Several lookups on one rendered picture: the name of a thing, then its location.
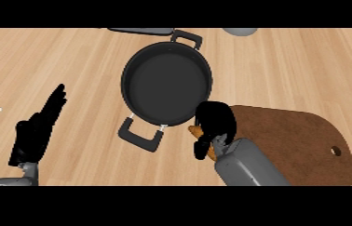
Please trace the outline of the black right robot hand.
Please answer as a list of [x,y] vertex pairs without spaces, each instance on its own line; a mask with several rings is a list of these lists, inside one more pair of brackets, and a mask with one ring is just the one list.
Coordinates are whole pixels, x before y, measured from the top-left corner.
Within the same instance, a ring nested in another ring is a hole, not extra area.
[[218,101],[204,101],[195,111],[195,125],[204,134],[193,143],[193,155],[198,160],[205,159],[209,142],[224,136],[224,146],[233,141],[236,134],[236,120],[229,106]]

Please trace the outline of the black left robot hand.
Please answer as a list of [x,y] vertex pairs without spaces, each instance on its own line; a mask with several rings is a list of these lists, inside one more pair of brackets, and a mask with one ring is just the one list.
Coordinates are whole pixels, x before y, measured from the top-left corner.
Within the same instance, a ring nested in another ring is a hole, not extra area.
[[65,96],[65,85],[60,84],[48,96],[41,111],[33,113],[28,120],[16,123],[16,136],[8,159],[10,166],[36,163],[41,160],[48,146],[54,122],[67,101]]

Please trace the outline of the golden brown croissant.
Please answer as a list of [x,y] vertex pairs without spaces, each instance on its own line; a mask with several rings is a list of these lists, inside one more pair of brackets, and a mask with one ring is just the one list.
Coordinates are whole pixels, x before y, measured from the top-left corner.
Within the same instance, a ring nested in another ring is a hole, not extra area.
[[[199,138],[204,134],[199,126],[189,126],[187,131],[189,131],[189,133],[192,134],[192,136],[195,138]],[[217,161],[217,157],[215,157],[215,154],[214,154],[214,148],[212,147],[208,147],[205,155],[212,161]]]

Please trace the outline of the brown wooden cutting board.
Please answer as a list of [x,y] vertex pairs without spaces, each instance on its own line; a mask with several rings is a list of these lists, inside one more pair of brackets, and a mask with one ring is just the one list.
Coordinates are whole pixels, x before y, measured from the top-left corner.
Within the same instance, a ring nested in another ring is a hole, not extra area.
[[313,113],[233,105],[235,138],[249,139],[292,185],[352,186],[352,152]]

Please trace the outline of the grey rounded object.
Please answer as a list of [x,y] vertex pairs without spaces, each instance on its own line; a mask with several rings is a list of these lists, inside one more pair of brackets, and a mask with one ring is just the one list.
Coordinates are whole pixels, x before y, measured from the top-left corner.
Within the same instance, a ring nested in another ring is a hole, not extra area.
[[249,36],[257,32],[255,28],[224,28],[224,31],[235,36]]

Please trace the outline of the dark grey flat object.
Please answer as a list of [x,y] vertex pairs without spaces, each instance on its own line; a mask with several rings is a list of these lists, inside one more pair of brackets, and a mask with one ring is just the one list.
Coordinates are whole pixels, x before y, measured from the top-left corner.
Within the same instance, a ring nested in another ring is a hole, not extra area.
[[149,34],[149,35],[171,35],[171,28],[109,28],[113,32],[121,33],[137,33],[137,34]]

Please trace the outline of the black two-handled pot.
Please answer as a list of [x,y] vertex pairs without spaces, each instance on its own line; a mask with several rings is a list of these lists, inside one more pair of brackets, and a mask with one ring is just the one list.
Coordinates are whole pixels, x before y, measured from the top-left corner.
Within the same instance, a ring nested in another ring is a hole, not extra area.
[[[118,137],[155,152],[165,126],[177,126],[195,115],[211,92],[211,71],[199,48],[202,37],[175,30],[167,42],[143,47],[127,61],[121,75],[121,95],[131,111]],[[137,115],[159,129],[150,140],[128,131]]]

